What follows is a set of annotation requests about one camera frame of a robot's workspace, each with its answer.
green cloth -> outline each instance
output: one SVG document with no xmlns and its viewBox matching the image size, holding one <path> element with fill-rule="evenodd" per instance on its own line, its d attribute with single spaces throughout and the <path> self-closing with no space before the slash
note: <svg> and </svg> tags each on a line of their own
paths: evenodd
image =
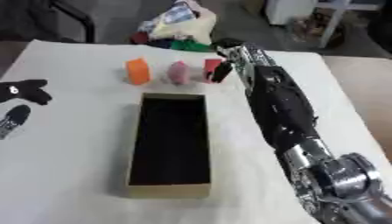
<svg viewBox="0 0 392 224">
<path fill-rule="evenodd" d="M 203 45 L 192 39 L 174 40 L 170 49 L 197 53 L 210 53 L 212 51 L 209 45 Z"/>
</svg>

robotic arm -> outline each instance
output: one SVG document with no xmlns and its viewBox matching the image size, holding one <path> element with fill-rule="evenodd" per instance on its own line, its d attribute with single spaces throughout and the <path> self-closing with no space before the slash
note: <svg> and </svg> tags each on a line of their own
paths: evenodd
<svg viewBox="0 0 392 224">
<path fill-rule="evenodd" d="M 227 60 L 213 81 L 235 68 L 266 142 L 295 194 L 320 223 L 390 224 L 392 199 L 379 173 L 363 156 L 334 157 L 315 130 L 317 117 L 296 82 L 257 45 L 224 39 L 216 43 Z"/>
</svg>

white tablecloth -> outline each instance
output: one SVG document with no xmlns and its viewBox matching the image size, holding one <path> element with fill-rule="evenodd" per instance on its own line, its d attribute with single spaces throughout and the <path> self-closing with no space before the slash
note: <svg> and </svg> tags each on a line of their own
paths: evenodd
<svg viewBox="0 0 392 224">
<path fill-rule="evenodd" d="M 336 155 L 359 152 L 379 169 L 391 194 L 392 169 L 380 146 L 323 60 L 315 53 L 270 52 L 310 99 L 318 131 Z M 126 60 L 144 57 L 153 81 L 131 86 Z M 211 53 L 131 45 L 69 45 L 33 41 L 3 81 L 48 79 L 47 106 L 21 103 L 29 120 L 0 141 L 0 223 L 173 224 L 317 223 L 294 193 L 264 142 L 235 72 L 222 84 L 175 87 L 162 81 L 176 60 L 200 75 Z M 213 187 L 207 199 L 122 197 L 130 127 L 143 92 L 205 94 Z"/>
</svg>

black chair leg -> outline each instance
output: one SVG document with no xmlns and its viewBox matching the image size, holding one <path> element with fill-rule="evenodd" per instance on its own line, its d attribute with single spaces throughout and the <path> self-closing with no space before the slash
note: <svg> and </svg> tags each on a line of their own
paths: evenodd
<svg viewBox="0 0 392 224">
<path fill-rule="evenodd" d="M 81 22 L 86 32 L 86 43 L 93 44 L 95 42 L 95 24 L 89 15 L 63 0 L 53 0 L 52 6 Z"/>
</svg>

open box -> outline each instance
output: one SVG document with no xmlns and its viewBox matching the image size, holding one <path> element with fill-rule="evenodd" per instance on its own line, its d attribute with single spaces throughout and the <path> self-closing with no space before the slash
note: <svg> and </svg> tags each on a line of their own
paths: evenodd
<svg viewBox="0 0 392 224">
<path fill-rule="evenodd" d="M 211 187 L 204 95 L 143 94 L 126 187 L 131 198 L 204 198 Z"/>
</svg>

